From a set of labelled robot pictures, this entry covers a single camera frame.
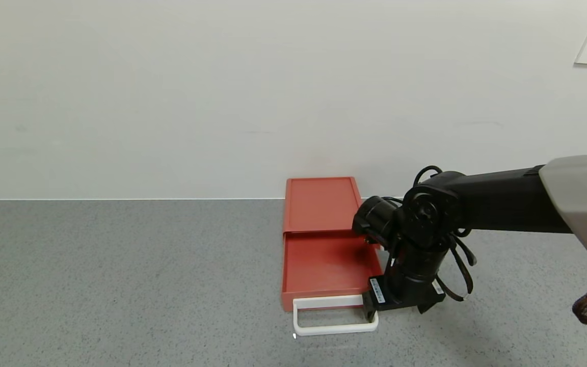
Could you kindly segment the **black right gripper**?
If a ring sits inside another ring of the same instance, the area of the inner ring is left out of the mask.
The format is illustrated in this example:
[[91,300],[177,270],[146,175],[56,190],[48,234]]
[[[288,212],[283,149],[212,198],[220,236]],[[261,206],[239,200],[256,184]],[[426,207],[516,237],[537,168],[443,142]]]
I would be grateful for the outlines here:
[[442,302],[446,295],[436,282],[446,251],[402,249],[390,256],[384,274],[369,278],[362,294],[363,311],[369,323],[377,311],[417,307],[420,314]]

